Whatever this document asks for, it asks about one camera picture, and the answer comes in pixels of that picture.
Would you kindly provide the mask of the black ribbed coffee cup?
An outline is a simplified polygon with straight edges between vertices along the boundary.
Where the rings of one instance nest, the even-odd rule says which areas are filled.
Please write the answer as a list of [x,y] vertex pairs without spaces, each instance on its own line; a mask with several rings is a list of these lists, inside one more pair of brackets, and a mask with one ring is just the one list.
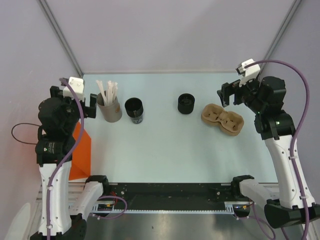
[[188,115],[194,110],[195,98],[190,93],[183,93],[178,97],[177,109],[181,114]]

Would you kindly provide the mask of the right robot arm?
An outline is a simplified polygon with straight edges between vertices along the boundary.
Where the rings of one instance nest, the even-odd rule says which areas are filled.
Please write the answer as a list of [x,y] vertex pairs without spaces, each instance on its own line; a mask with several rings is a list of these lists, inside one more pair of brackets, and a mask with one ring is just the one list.
[[307,206],[303,205],[295,174],[301,164],[297,146],[291,146],[297,130],[292,117],[282,109],[286,95],[284,80],[267,76],[262,80],[251,79],[244,85],[236,80],[224,83],[217,94],[224,107],[230,104],[230,96],[234,95],[234,105],[245,104],[255,113],[255,129],[271,155],[278,180],[279,192],[273,193],[251,175],[234,177],[231,196],[237,201],[249,198],[262,207],[267,222],[274,229],[306,224],[306,218],[311,222],[319,219],[320,206],[311,195],[303,173],[299,174]]

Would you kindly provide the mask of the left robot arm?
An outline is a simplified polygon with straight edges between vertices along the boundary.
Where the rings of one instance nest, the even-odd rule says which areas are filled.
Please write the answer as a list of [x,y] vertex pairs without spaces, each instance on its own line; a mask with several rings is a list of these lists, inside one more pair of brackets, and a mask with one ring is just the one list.
[[91,175],[85,181],[76,202],[69,205],[69,175],[73,151],[81,138],[73,133],[77,123],[84,133],[84,119],[97,115],[97,95],[90,95],[89,106],[75,90],[68,96],[57,86],[50,88],[50,98],[39,106],[38,142],[35,146],[36,162],[42,180],[42,215],[39,229],[32,240],[83,240],[87,219],[95,202],[110,196],[111,187],[105,175]]

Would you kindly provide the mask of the black smooth coffee cup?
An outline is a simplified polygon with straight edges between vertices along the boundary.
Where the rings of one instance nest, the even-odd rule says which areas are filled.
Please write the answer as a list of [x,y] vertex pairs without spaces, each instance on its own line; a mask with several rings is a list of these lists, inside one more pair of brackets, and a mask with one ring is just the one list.
[[125,111],[134,124],[140,124],[143,121],[143,103],[137,97],[131,97],[126,100]]

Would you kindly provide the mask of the orange paper bag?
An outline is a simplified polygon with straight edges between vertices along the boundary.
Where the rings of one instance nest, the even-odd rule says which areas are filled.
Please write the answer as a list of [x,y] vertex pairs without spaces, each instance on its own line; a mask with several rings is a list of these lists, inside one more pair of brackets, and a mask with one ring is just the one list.
[[84,130],[78,146],[72,153],[70,181],[88,178],[91,175],[91,150],[92,139]]

